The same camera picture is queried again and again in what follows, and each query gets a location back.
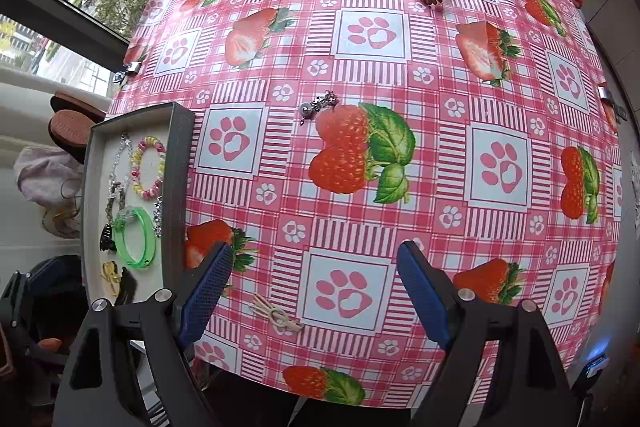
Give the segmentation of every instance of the tray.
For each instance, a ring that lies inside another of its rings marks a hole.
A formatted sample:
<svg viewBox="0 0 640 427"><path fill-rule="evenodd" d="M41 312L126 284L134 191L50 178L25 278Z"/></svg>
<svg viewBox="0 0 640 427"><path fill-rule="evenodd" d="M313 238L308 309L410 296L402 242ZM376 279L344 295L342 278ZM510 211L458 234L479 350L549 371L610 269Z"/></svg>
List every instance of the tray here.
<svg viewBox="0 0 640 427"><path fill-rule="evenodd" d="M187 172L195 115L176 102L161 103L123 114L96 124L91 129L84 162L82 181L82 277L89 302L107 298L112 303L106 281L100 276L102 263L115 261L118 273L125 266L120 257L109 251L100 251L100 232L106 223L108 176L120 144L120 135L127 132L135 148L145 136L156 136L166 147L164 183L162 186L162 234L156 244L156 255L145 268L129 268L138 287L134 302L144 301L156 290L174 287L184 269L184 224L187 191ZM140 179L148 188L156 177L159 157L147 151L140 166ZM127 153L123 152L116 168L116 179L122 180L129 172ZM154 202L145 201L129 184L126 205L141 206L153 216ZM113 205L113 216L118 202ZM134 258L141 251L143 235L140 227L127 227L125 239Z"/></svg>

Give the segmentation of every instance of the pink checkered tablecloth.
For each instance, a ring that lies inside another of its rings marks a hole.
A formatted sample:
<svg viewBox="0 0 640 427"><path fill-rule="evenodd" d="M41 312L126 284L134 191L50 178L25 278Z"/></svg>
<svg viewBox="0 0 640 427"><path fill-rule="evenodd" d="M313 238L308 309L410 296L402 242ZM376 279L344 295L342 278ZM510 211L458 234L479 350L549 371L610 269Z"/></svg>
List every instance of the pink checkered tablecloth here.
<svg viewBox="0 0 640 427"><path fill-rule="evenodd" d="M339 403L414 406L443 352L396 273L413 239L451 278L502 259L461 277L533 299L568 367L616 254L622 175L571 0L150 0L137 57L111 114L190 108L188 225L255 238L201 358ZM300 125L327 89L340 112ZM257 317L254 293L303 330Z"/></svg>

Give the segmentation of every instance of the green bracelet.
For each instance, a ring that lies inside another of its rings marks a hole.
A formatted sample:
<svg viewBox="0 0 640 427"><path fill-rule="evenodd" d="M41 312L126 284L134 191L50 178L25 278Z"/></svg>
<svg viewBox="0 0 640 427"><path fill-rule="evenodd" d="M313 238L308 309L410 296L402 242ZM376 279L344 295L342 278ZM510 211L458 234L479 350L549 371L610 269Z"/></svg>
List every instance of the green bracelet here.
<svg viewBox="0 0 640 427"><path fill-rule="evenodd" d="M124 244L124 229L132 218L137 217L142 231L145 233L145 251L139 261L135 261L129 254ZM116 252L124 263L132 268L142 268L148 266L156 254L156 234L154 225L146 210L140 206L126 206L113 220L113 240L116 244Z"/></svg>

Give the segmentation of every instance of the tablecloth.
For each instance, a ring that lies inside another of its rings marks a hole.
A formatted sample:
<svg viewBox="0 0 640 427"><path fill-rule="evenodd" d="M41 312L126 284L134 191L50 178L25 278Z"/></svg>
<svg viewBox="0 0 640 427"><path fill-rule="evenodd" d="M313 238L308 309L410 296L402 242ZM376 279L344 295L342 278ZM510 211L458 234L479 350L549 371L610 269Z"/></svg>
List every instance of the tablecloth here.
<svg viewBox="0 0 640 427"><path fill-rule="evenodd" d="M249 238L198 356L307 396L416 405L443 352L395 269L412 239L485 298L535 301L568 367L622 202L600 59L571 0L149 0L134 58L110 113L190 108L188 225ZM300 125L326 90L335 112ZM255 315L254 293L303 330Z"/></svg>

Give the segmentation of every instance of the pink and yellow beaded bracelet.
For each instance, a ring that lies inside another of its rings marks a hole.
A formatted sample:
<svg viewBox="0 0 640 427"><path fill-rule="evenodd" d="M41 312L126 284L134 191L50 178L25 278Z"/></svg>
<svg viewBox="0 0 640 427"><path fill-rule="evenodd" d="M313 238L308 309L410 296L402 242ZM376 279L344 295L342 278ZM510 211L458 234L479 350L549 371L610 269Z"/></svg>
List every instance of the pink and yellow beaded bracelet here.
<svg viewBox="0 0 640 427"><path fill-rule="evenodd" d="M158 165L158 176L153 185L146 190L140 184L140 162L142 161L142 155L148 147L153 147L158 151L160 156L160 163ZM133 180L133 190L136 194L145 200L153 200L159 196L162 192L162 179L164 179L164 156L166 151L162 142L155 136L145 136L144 139L138 142L138 148L133 151L131 155L131 179Z"/></svg>

